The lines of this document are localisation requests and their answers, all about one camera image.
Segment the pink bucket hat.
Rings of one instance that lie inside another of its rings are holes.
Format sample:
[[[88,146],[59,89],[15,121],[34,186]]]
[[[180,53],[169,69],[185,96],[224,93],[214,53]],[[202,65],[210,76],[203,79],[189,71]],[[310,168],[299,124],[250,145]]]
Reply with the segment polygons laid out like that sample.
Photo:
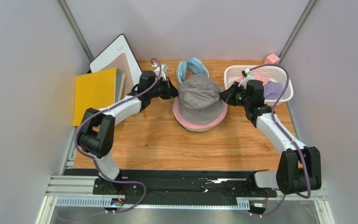
[[[214,128],[215,126],[217,126],[219,123],[221,123],[224,120],[224,118],[227,114],[227,110],[228,110],[228,105],[226,103],[223,103],[222,110],[215,120],[213,120],[207,124],[195,124],[195,123],[191,123],[191,122],[185,120],[180,115],[179,103],[178,103],[177,99],[174,100],[173,108],[172,108],[172,112],[173,112],[173,115],[174,115],[176,121],[183,128],[185,128],[186,130],[192,131],[192,132],[204,132],[204,131]]]

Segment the grey hat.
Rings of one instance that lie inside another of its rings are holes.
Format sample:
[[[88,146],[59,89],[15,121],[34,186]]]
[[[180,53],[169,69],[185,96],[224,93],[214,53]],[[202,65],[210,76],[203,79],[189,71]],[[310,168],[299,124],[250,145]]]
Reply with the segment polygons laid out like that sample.
[[[195,125],[211,124],[225,113],[222,88],[205,74],[194,75],[178,88],[176,111],[179,118]]]

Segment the pink and beige reversible hat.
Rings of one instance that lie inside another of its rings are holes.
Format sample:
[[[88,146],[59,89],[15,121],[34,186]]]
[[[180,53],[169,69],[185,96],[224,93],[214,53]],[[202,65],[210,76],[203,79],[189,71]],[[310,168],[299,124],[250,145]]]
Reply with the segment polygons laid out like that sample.
[[[194,123],[179,123],[184,129],[191,132],[204,132],[210,130],[218,125],[218,123],[208,124],[194,124]]]

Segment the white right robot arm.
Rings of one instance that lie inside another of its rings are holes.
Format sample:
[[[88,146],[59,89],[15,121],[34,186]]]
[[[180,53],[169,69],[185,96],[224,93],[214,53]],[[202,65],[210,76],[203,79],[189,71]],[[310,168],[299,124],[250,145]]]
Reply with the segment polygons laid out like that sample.
[[[243,87],[238,82],[220,93],[220,98],[232,106],[242,106],[247,119],[262,133],[280,155],[276,171],[256,171],[252,175],[259,188],[271,188],[284,195],[297,194],[310,198],[322,185],[321,155],[316,147],[307,147],[297,140],[280,122],[274,110],[264,103],[261,81],[250,80]]]

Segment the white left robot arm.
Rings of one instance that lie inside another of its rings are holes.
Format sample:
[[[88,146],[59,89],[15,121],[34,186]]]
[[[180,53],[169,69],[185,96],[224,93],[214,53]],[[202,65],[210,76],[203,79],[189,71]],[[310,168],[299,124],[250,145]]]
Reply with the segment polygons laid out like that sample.
[[[178,90],[170,78],[150,70],[143,72],[139,83],[122,100],[103,109],[89,108],[85,111],[75,133],[76,150],[91,158],[101,178],[117,182],[120,169],[110,152],[117,124],[143,111],[153,98],[170,100],[177,96]]]

